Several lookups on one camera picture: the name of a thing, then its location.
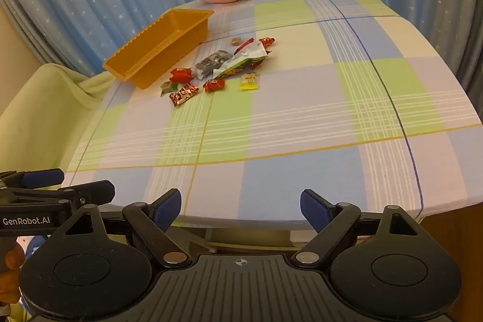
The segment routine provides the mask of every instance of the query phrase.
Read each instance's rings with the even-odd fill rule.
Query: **finger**
[[[25,253],[22,246],[15,243],[15,247],[5,254],[5,264],[10,270],[18,269],[25,262]]]
[[[0,302],[5,304],[15,304],[20,300],[20,290],[10,292],[9,294],[0,294]]]
[[[9,270],[0,274],[0,294],[8,294],[18,289],[18,275],[20,269]]]

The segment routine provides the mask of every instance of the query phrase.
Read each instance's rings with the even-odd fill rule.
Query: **brown floor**
[[[451,316],[483,320],[483,204],[427,217],[422,226],[460,266],[463,286]]]

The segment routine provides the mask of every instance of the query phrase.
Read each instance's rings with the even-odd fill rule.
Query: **orange basket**
[[[207,39],[208,17],[212,14],[212,10],[168,10],[102,66],[118,80],[147,89]]]

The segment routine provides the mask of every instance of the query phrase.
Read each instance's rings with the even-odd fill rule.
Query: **green square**
[[[211,101],[212,97],[200,87],[196,96],[173,108],[155,165],[196,163]]]
[[[380,0],[355,0],[363,6],[372,16],[399,16],[397,12],[390,9]]]
[[[334,63],[358,142],[402,137],[394,108],[368,60]]]
[[[374,64],[408,136],[444,130],[438,110],[406,59],[378,59]]]
[[[110,138],[126,109],[126,105],[114,105],[105,110],[97,110],[79,143],[87,143],[87,149],[81,153],[80,164],[77,161],[78,168],[76,166],[73,170],[88,171],[98,168],[102,156],[109,145]],[[69,166],[71,170],[75,165],[73,161]]]
[[[239,77],[228,79],[224,90],[210,93],[213,104],[203,136],[199,163],[246,158],[254,91],[240,90],[239,86]]]
[[[305,0],[263,2],[254,6],[254,14],[257,31],[317,21]]]

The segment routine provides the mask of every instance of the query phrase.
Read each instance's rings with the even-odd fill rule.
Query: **silver bolt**
[[[179,251],[172,251],[164,254],[163,259],[167,263],[181,263],[188,259],[185,253]]]
[[[315,263],[319,260],[319,256],[315,252],[304,251],[295,256],[300,263]]]

